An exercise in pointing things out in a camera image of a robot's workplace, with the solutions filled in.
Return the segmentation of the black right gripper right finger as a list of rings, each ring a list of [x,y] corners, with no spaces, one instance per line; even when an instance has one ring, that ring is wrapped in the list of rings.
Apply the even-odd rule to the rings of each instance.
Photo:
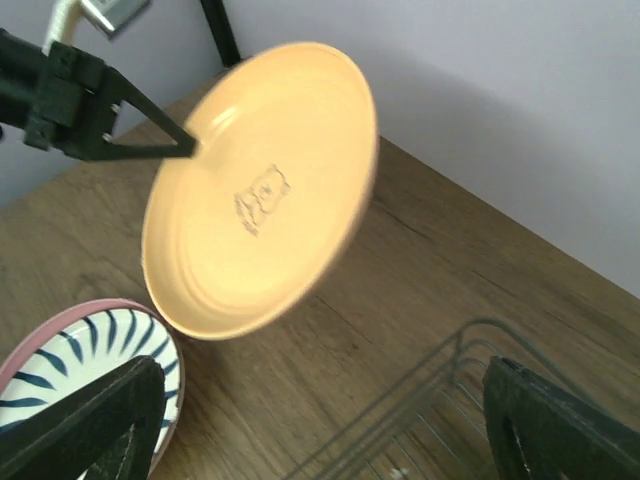
[[[637,479],[639,433],[517,362],[483,377],[487,436],[501,479]]]

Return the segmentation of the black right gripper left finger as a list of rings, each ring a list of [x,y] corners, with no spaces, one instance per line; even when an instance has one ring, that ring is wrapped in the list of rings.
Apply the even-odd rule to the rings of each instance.
[[[164,372],[138,356],[1,435],[3,479],[146,479]]]

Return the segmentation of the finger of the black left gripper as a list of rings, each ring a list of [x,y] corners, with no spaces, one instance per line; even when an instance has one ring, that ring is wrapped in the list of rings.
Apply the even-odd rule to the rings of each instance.
[[[197,140],[180,123],[112,67],[102,86],[102,106],[103,160],[186,158],[196,150]],[[140,138],[117,133],[122,116],[129,114],[140,117]]]

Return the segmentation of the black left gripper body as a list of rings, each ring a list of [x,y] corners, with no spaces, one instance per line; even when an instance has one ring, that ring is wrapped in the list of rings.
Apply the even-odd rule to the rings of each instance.
[[[1,31],[1,123],[23,132],[23,143],[57,149],[82,161],[114,161],[120,148],[109,140],[120,74],[101,59],[53,42],[44,52]]]

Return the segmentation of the orange plate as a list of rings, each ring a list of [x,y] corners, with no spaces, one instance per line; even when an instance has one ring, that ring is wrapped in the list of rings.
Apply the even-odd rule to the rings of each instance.
[[[233,69],[186,125],[199,145],[157,172],[144,280],[179,332],[239,337],[301,301],[359,228],[378,166],[374,98],[345,53],[294,42]]]

